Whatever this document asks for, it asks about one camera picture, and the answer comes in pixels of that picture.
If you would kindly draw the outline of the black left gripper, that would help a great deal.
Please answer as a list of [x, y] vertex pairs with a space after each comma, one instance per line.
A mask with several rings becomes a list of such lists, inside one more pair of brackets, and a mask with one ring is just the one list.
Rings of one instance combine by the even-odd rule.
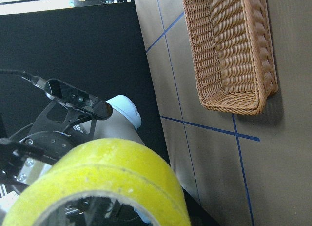
[[1, 184], [22, 192], [70, 150], [94, 138], [94, 115], [67, 107], [62, 121], [50, 119], [56, 106], [50, 102], [33, 123], [1, 138]]

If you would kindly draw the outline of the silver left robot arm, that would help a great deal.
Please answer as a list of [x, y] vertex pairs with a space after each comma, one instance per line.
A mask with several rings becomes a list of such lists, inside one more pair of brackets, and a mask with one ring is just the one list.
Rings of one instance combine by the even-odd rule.
[[141, 116], [133, 102], [124, 95], [107, 101], [108, 116], [103, 120], [65, 108], [65, 118], [53, 116], [58, 104], [50, 102], [36, 120], [9, 138], [0, 140], [0, 195], [14, 191], [21, 194], [47, 173], [71, 149], [101, 138], [122, 138], [138, 143]]

